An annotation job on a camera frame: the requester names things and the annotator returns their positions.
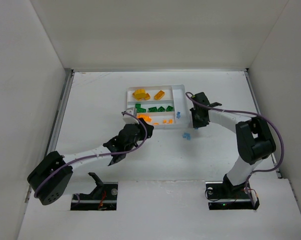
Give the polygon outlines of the yellow long lego brick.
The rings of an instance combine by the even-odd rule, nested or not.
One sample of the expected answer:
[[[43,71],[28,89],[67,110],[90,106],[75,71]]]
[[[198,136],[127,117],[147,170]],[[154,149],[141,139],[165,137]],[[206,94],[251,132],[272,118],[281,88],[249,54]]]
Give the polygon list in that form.
[[[165,96],[165,92],[160,90],[158,93],[154,95],[154,100],[159,101]]]

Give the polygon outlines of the orange round figure piece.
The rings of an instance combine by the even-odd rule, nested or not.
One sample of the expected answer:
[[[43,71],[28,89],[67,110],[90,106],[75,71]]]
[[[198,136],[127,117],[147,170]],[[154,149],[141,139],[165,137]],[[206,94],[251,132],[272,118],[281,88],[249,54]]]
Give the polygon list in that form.
[[[144,88],[139,88],[136,89],[133,93],[132,96],[137,100],[140,101],[146,97],[146,90]]]

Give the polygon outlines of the light blue lego pair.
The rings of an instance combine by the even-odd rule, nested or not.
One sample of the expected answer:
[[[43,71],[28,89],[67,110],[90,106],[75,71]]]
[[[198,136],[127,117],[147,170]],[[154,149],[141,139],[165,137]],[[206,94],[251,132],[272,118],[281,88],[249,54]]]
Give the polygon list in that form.
[[[187,138],[187,137],[190,137],[191,135],[189,134],[189,133],[187,133],[187,132],[185,132],[183,135],[182,135],[182,137],[183,138]]]

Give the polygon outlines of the orange round lego piece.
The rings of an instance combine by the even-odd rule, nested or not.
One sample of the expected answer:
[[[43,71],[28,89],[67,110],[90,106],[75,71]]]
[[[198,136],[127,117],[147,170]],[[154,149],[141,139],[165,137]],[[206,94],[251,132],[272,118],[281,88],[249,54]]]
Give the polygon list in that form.
[[[151,123],[152,119],[148,116],[148,115],[144,115],[144,114],[139,114],[137,116],[138,119],[143,119],[145,122],[147,123]]]

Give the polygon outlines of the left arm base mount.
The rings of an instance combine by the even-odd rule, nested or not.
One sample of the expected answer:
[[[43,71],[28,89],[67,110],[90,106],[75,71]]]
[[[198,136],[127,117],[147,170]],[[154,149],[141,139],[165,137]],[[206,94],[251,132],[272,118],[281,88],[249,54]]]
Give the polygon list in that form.
[[[118,182],[103,182],[94,172],[95,188],[90,193],[75,193],[70,204],[71,211],[116,211]]]

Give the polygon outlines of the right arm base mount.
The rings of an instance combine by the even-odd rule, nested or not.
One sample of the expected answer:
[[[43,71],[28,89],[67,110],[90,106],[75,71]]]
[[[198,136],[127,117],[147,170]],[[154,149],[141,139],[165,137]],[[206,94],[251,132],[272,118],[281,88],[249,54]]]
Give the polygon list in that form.
[[[205,197],[208,209],[213,210],[257,210],[260,200],[255,189],[242,184],[233,192],[227,191],[222,181],[208,181],[205,183]]]

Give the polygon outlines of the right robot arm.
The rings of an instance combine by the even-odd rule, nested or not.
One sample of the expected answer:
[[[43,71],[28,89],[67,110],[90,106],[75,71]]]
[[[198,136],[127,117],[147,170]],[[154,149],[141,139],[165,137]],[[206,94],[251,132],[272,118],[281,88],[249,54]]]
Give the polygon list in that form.
[[[193,128],[213,123],[235,134],[238,159],[225,174],[222,186],[229,193],[245,188],[255,168],[277,149],[269,128],[271,122],[255,112],[222,109],[221,103],[209,102],[204,92],[185,95],[193,103],[190,109]]]

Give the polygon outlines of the green square lego brick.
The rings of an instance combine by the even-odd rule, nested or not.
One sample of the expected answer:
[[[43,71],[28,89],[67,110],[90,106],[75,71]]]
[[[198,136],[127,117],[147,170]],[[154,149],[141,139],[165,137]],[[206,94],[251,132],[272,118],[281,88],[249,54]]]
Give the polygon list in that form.
[[[157,109],[158,112],[165,112],[166,109],[163,107],[163,106],[160,106],[158,109]]]

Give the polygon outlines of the green long lego brick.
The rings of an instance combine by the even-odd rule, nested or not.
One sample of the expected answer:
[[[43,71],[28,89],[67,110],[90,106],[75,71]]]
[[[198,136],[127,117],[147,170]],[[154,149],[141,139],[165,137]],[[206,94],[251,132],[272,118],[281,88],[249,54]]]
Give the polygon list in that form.
[[[158,108],[156,106],[148,108],[149,113],[155,113],[157,111],[158,111]]]

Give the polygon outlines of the yellow square lego brick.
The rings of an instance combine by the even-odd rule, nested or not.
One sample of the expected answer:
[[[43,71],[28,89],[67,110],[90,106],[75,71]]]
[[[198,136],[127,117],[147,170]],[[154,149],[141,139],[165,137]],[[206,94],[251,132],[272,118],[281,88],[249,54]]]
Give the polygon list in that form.
[[[146,93],[144,99],[145,99],[146,101],[148,101],[148,100],[151,99],[151,96],[150,96],[148,93]]]

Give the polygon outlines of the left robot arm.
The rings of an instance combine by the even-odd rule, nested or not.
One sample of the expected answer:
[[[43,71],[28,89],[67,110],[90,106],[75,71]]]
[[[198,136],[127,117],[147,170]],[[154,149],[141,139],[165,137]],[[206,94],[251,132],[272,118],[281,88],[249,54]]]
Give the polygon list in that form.
[[[65,155],[58,151],[48,153],[27,177],[34,197],[43,206],[56,202],[64,194],[74,171],[119,163],[151,138],[153,131],[153,125],[139,118],[136,123],[125,124],[118,135],[92,150]]]

